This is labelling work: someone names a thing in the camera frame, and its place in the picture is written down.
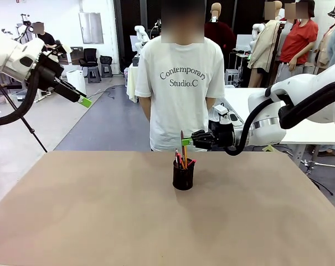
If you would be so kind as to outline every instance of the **black chair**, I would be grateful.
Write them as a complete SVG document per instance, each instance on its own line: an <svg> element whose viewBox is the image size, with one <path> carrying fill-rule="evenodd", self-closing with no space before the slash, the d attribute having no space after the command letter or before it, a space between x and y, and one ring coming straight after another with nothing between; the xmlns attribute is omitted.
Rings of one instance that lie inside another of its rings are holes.
<svg viewBox="0 0 335 266"><path fill-rule="evenodd" d="M80 66L82 70L84 68L98 67L97 57L96 57L97 49L95 48L85 48L84 49L84 58L79 59Z"/></svg>

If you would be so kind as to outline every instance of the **white bin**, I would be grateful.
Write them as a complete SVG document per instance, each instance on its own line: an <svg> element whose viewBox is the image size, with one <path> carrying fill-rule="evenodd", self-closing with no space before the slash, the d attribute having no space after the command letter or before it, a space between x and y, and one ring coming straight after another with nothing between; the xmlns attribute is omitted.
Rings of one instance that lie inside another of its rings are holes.
<svg viewBox="0 0 335 266"><path fill-rule="evenodd" d="M87 95L84 72L82 70L71 70L66 72L68 83L75 87L79 92Z"/></svg>

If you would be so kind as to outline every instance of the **dark red sweater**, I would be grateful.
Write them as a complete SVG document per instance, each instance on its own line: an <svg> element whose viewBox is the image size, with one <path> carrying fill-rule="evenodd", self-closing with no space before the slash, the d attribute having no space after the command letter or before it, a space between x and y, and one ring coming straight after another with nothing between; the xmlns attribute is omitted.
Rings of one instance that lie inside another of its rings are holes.
<svg viewBox="0 0 335 266"><path fill-rule="evenodd" d="M204 25L204 36L217 43L224 55L236 47L236 36L224 22L207 22Z"/></svg>

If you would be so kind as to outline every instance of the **pen holder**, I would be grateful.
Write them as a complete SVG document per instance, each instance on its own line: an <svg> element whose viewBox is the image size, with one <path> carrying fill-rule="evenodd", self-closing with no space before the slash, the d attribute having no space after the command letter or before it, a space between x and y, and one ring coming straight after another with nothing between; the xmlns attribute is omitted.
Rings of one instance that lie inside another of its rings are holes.
<svg viewBox="0 0 335 266"><path fill-rule="evenodd" d="M173 186L178 190L189 190L193 187L194 163L187 169L178 168L176 161L173 161Z"/></svg>

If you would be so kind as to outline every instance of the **brown tabletop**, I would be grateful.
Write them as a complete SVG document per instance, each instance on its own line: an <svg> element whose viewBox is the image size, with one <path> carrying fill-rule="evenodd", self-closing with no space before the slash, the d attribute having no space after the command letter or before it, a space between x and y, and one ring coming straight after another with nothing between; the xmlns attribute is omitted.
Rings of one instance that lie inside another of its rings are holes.
<svg viewBox="0 0 335 266"><path fill-rule="evenodd" d="M0 203L0 264L330 265L335 208L277 152L51 152Z"/></svg>

